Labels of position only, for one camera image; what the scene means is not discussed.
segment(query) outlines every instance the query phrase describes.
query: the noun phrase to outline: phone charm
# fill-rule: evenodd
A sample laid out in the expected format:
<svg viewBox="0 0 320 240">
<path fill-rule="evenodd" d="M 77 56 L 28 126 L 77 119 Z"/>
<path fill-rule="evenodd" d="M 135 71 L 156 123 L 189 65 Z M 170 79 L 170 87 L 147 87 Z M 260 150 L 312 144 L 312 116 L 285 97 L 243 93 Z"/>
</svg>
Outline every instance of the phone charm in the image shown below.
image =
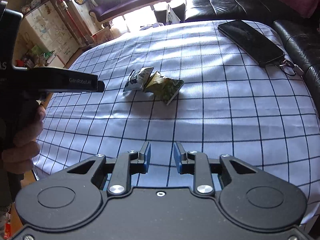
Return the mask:
<svg viewBox="0 0 320 240">
<path fill-rule="evenodd" d="M 298 65 L 293 64 L 290 60 L 287 60 L 287 59 L 281 60 L 279 62 L 279 64 L 276 65 L 276 67 L 280 68 L 281 71 L 283 73 L 285 73 L 286 75 L 288 75 L 288 76 L 292 76 L 293 77 L 293 76 L 295 76 L 295 74 L 298 74 L 299 76 L 303 76 L 304 75 L 303 70 L 301 68 L 299 68 Z M 284 67 L 292 68 L 294 74 L 289 74 L 286 71 L 284 71 L 284 69 L 283 69 Z"/>
</svg>

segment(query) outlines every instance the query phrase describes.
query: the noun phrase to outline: metal screw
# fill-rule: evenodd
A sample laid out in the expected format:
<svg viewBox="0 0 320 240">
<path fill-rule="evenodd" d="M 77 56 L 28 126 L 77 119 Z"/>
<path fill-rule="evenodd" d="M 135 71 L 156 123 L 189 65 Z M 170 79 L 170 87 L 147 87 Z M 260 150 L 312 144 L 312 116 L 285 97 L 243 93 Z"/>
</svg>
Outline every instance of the metal screw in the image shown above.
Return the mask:
<svg viewBox="0 0 320 240">
<path fill-rule="evenodd" d="M 163 191 L 158 191 L 157 192 L 157 196 L 158 197 L 163 197 L 165 195 L 165 192 L 163 192 Z"/>
<path fill-rule="evenodd" d="M 35 240 L 35 239 L 32 236 L 27 235 L 23 238 L 23 240 Z"/>
<path fill-rule="evenodd" d="M 211 191 L 213 191 L 213 188 L 209 185 L 200 185 L 197 187 L 197 191 L 205 194 L 205 193 L 210 193 Z"/>
<path fill-rule="evenodd" d="M 113 185 L 109 188 L 109 191 L 114 194 L 120 194 L 120 193 L 124 192 L 124 187 L 121 185 Z"/>
</svg>

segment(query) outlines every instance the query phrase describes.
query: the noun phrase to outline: white tablecloth with blue grid lines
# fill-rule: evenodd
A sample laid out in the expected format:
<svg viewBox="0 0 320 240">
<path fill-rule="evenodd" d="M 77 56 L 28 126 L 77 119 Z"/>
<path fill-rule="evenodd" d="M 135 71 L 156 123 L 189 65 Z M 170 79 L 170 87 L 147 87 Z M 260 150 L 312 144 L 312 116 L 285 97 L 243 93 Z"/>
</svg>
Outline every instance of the white tablecloth with blue grid lines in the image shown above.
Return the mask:
<svg viewBox="0 0 320 240">
<path fill-rule="evenodd" d="M 308 199 L 302 223 L 314 221 L 320 211 L 320 130 L 310 93 L 299 76 L 258 67 L 219 33 L 223 22 L 158 27 L 83 53 L 71 69 L 98 75 L 105 91 L 52 96 L 38 137 L 41 153 L 33 159 L 38 175 L 97 153 L 113 158 L 148 140 L 149 172 L 132 176 L 132 184 L 192 186 L 192 176 L 175 168 L 172 146 L 180 141 L 186 150 L 210 158 L 231 154 L 297 185 Z M 283 49 L 270 27 L 247 23 Z M 169 106 L 151 93 L 123 93 L 131 71 L 148 66 L 184 80 Z M 214 183 L 219 188 L 216 178 Z"/>
</svg>

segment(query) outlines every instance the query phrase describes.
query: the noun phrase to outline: hand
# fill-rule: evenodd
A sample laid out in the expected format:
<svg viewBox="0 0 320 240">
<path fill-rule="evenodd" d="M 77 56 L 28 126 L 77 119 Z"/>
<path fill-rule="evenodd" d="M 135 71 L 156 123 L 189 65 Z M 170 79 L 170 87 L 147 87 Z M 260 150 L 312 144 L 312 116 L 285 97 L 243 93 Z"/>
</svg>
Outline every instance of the hand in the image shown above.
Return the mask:
<svg viewBox="0 0 320 240">
<path fill-rule="evenodd" d="M 40 145 L 33 139 L 42 132 L 44 118 L 45 109 L 43 106 L 39 106 L 34 122 L 15 135 L 13 143 L 16 147 L 2 152 L 5 170 L 15 174 L 32 170 L 33 162 L 31 159 L 40 153 Z"/>
</svg>

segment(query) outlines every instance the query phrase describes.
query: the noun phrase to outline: smartphone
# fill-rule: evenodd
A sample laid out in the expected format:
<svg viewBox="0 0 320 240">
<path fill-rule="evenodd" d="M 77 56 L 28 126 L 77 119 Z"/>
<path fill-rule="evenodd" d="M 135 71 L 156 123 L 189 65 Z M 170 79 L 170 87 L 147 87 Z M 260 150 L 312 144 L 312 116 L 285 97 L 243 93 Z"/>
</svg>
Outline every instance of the smartphone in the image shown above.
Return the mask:
<svg viewBox="0 0 320 240">
<path fill-rule="evenodd" d="M 234 41 L 260 67 L 284 58 L 284 52 L 276 44 L 241 20 L 220 24 L 218 30 Z"/>
</svg>

